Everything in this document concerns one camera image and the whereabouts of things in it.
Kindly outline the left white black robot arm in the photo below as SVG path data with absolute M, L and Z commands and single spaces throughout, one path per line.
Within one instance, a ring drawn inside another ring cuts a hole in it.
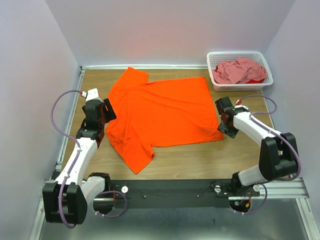
M 73 138 L 75 146 L 66 170 L 42 189 L 46 221 L 62 223 L 69 229 L 84 222 L 88 205 L 96 196 L 104 198 L 111 191 L 111 179 L 107 173 L 94 172 L 85 183 L 82 181 L 104 138 L 105 124 L 117 118 L 115 111 L 107 98 L 87 100 L 82 110 L 85 118 Z

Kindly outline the orange t shirt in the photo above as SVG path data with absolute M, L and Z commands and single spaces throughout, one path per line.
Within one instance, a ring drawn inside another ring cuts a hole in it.
M 135 174 L 153 160 L 155 147 L 224 138 L 203 76 L 151 82 L 148 73 L 129 67 L 108 99 L 116 119 L 108 124 L 106 135 Z

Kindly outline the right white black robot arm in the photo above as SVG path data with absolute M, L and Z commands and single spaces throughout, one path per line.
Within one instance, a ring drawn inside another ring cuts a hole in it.
M 293 134 L 281 133 L 262 123 L 240 99 L 232 104 L 229 97 L 222 97 L 215 101 L 215 106 L 221 119 L 217 128 L 221 133 L 233 139 L 241 131 L 260 146 L 257 165 L 234 173 L 228 184 L 216 185 L 216 189 L 241 196 L 255 185 L 291 181 L 299 176 L 301 163 Z

